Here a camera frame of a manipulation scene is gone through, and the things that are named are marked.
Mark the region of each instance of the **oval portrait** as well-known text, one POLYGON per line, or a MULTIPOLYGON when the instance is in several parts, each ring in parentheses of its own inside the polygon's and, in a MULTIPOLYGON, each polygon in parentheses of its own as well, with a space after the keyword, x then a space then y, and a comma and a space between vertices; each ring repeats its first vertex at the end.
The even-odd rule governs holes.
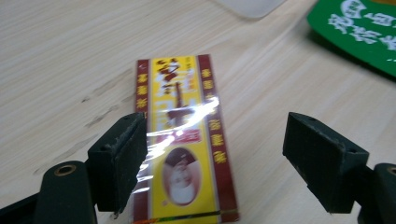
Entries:
POLYGON ((194 201, 201 186, 198 160, 184 148, 172 149, 163 164, 163 185, 169 200, 185 206, 194 201))

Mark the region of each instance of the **translucent plastic container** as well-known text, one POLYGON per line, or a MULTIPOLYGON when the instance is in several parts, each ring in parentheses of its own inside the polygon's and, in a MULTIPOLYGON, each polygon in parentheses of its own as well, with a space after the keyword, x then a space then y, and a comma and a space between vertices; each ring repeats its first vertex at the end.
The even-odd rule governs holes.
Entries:
POLYGON ((266 16, 285 0, 217 0, 222 5, 236 12, 238 15, 259 19, 266 16))

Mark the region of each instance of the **wood grain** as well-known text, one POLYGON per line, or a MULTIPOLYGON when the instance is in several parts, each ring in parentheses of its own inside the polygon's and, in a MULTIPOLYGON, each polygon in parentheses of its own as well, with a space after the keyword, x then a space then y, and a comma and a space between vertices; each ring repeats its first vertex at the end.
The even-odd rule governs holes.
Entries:
MULTIPOLYGON (((314 0, 262 20, 214 1, 2 1, 0 207, 38 192, 46 169, 87 159, 134 112, 138 59, 211 54, 239 223, 357 223, 325 212, 281 154, 288 112, 317 118, 396 163, 396 82, 313 33, 314 0)), ((98 214, 100 223, 127 223, 98 214)))

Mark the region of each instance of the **light wood surface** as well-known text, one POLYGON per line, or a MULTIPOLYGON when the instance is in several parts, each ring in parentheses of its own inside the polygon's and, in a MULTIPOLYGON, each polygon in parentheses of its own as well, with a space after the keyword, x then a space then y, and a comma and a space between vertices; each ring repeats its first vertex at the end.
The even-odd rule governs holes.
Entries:
MULTIPOLYGON (((239 223, 357 223, 327 214, 282 156, 288 112, 319 119, 396 163, 396 82, 315 35, 314 0, 258 21, 214 1, 2 1, 0 207, 39 191, 62 161, 134 112, 138 59, 211 54, 239 223)), ((100 223, 127 223, 99 213, 100 223)))

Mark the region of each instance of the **maroon stripe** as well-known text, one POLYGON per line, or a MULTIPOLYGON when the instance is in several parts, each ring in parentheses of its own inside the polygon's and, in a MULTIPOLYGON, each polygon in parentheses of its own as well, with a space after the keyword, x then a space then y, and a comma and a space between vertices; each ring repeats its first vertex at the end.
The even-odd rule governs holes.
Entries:
MULTIPOLYGON (((215 86, 215 81, 213 78, 213 70, 210 63, 209 55, 199 55, 198 63, 201 70, 200 74, 202 80, 204 100, 206 103, 209 103, 210 100, 207 99, 206 96, 213 95, 219 98, 215 86)), ((212 156, 214 157, 213 164, 214 164, 216 183, 218 189, 219 209, 222 212, 235 210, 234 213, 222 214, 221 221, 230 222, 230 221, 238 220, 239 215, 236 211, 237 203, 235 198, 235 191, 233 188, 233 178, 230 168, 230 159, 227 154, 226 139, 222 128, 223 122, 220 115, 220 111, 221 111, 221 106, 218 105, 216 113, 209 114, 206 116, 206 123, 209 126, 208 128, 209 140, 211 143, 212 156), (210 125, 211 120, 212 121, 219 120, 220 128, 212 129, 210 125), (220 155, 219 158, 220 159, 225 158, 225 160, 217 160, 216 155, 220 155)))
MULTIPOLYGON (((137 61, 137 75, 136 75, 136 112, 149 111, 149 60, 137 61)), ((139 172, 138 176, 148 175, 148 169, 139 172)), ((147 188, 148 181, 137 183, 134 190, 147 188)), ((149 192, 143 191, 134 195, 134 221, 149 219, 149 192)))

